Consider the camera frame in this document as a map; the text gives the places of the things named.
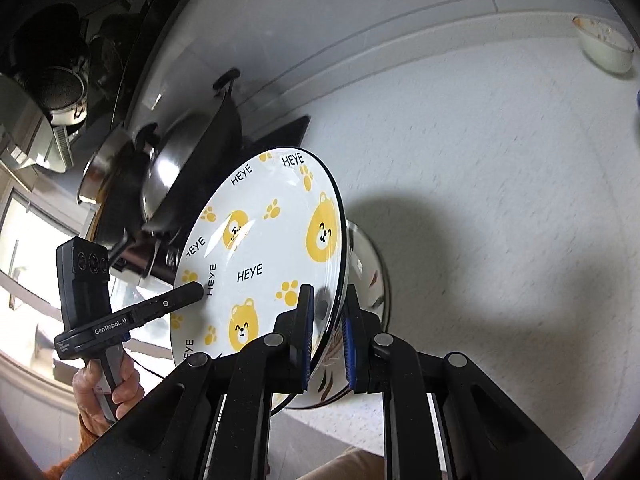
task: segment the beige pants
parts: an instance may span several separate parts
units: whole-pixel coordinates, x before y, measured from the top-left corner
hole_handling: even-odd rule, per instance
[[[385,480],[385,459],[350,447],[299,480]]]

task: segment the orange sleeve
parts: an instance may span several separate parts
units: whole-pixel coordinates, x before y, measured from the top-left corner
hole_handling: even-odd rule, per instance
[[[70,457],[65,458],[59,464],[56,464],[49,470],[45,471],[44,476],[47,480],[60,480],[60,477],[62,476],[62,473],[66,471],[66,468],[69,467],[76,458],[82,455],[82,453],[84,453],[89,446],[98,439],[97,436],[85,427],[80,415],[78,415],[78,420],[80,421],[80,447],[78,448],[78,451],[73,453]]]

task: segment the black utensil handle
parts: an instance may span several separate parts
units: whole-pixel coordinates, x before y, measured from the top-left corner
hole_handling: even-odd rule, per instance
[[[118,420],[116,418],[116,410],[118,405],[111,399],[111,394],[122,382],[120,376],[120,365],[122,363],[122,357],[124,355],[124,349],[121,344],[110,346],[104,352],[97,355],[102,367],[102,375],[100,381],[94,387],[95,396],[98,399],[98,403],[102,408],[107,422],[113,424]]]
[[[213,83],[213,89],[215,92],[220,92],[226,85],[229,85],[228,93],[231,93],[231,89],[233,86],[233,82],[240,77],[240,71],[233,67],[230,70],[227,70],[223,75],[221,75],[215,83]]]

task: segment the yellow bear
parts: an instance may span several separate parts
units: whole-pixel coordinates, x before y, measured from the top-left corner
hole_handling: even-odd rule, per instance
[[[242,305],[234,305],[229,321],[229,342],[236,352],[258,337],[258,315],[254,300],[247,298]]]
[[[337,225],[334,202],[323,191],[306,231],[306,252],[316,262],[325,262],[334,254],[338,244]]]
[[[222,233],[222,241],[225,243],[227,249],[231,248],[238,233],[249,222],[249,217],[244,211],[236,210],[229,215],[229,220],[226,223],[224,232]]]

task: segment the hand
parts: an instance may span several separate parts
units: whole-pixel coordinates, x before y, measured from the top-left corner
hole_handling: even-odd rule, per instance
[[[101,374],[100,361],[91,360],[87,366],[76,372],[73,380],[74,397],[82,422],[97,436],[101,436],[110,428],[94,393],[94,386],[100,380]],[[140,373],[134,368],[133,359],[126,352],[120,365],[120,376],[122,383],[111,394],[114,404],[119,404],[116,410],[117,419],[125,416],[145,395],[144,389],[140,386]]]

